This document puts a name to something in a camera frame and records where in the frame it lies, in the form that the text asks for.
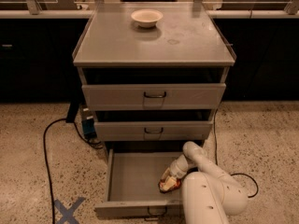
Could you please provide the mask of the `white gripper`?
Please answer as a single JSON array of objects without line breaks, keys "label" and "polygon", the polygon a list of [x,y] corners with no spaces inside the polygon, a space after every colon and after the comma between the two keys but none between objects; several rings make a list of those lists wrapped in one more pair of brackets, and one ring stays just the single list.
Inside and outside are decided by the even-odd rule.
[{"label": "white gripper", "polygon": [[187,158],[184,155],[180,155],[162,174],[162,191],[174,189],[178,185],[178,179],[182,179],[188,170],[189,164]]}]

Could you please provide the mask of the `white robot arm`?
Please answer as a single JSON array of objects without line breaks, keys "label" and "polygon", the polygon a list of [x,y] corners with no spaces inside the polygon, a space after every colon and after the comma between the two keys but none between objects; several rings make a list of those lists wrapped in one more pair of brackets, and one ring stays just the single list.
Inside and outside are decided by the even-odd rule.
[{"label": "white robot arm", "polygon": [[182,188],[186,224],[229,224],[228,216],[244,212],[249,202],[246,189],[192,141],[164,171],[158,187],[161,193]]}]

